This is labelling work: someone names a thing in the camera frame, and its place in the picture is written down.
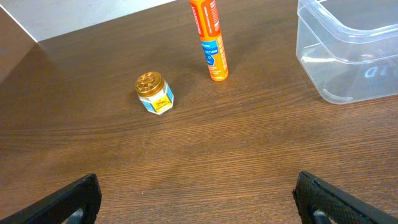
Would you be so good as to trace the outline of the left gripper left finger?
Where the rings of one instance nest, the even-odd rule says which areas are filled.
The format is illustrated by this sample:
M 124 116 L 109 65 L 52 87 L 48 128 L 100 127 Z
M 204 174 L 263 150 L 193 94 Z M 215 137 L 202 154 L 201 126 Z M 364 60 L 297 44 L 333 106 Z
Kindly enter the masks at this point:
M 1 223 L 94 223 L 100 210 L 101 199 L 96 174 L 87 174 L 2 219 Z

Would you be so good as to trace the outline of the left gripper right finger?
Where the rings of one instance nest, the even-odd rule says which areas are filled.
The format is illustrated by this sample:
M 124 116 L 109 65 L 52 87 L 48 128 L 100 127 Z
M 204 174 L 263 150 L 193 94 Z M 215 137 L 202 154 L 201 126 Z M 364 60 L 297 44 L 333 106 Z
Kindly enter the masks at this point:
M 397 224 L 397 218 L 306 171 L 292 194 L 302 223 Z

